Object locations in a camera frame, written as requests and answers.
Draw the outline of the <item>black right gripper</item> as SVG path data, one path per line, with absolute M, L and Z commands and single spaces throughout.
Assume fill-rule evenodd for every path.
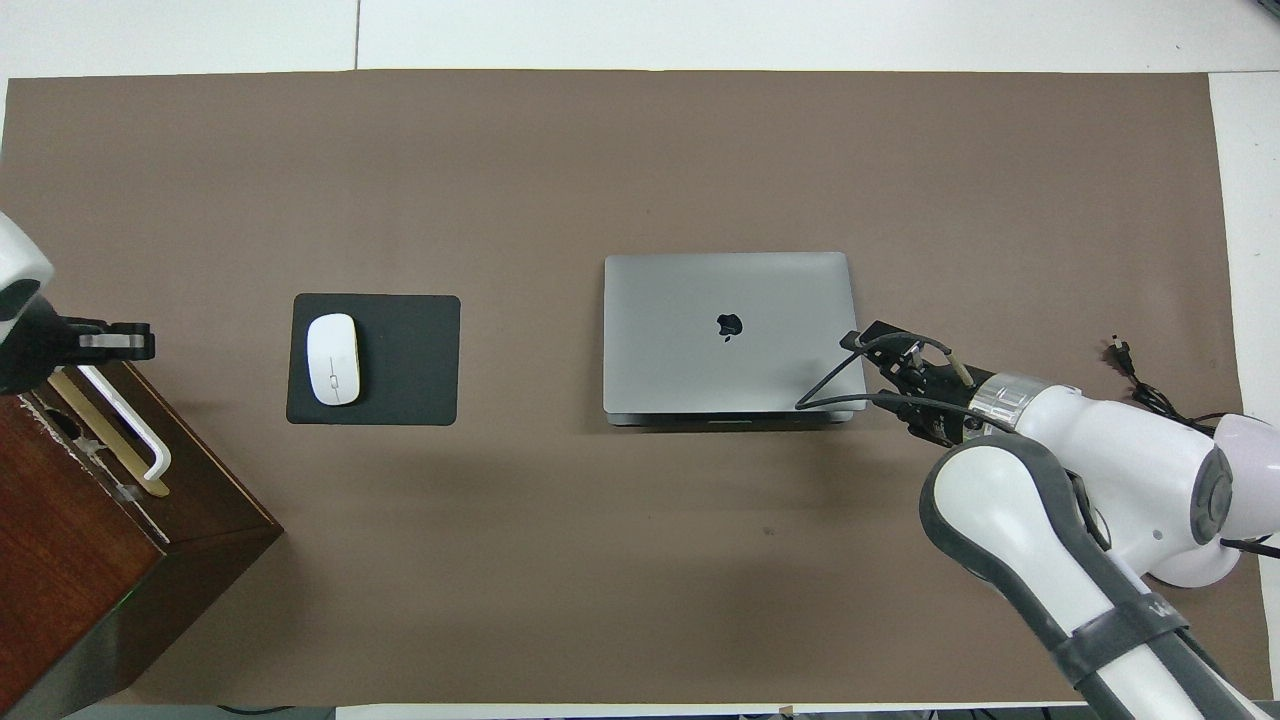
M 904 421 L 911 436 L 950 448 L 987 430 L 986 421 L 961 411 L 987 382 L 986 369 L 969 366 L 968 384 L 951 363 L 934 365 L 923 360 L 916 334 L 884 322 L 849 331 L 838 346 L 846 352 L 840 366 L 855 363 L 884 366 L 884 379 L 899 395 L 928 401 L 923 405 L 884 401 L 884 409 Z

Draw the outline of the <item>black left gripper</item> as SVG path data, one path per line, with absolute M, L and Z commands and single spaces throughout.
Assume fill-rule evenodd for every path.
M 1 395 L 20 395 L 69 364 L 137 363 L 154 359 L 155 333 L 148 323 L 60 316 L 37 295 L 17 318 L 1 345 Z

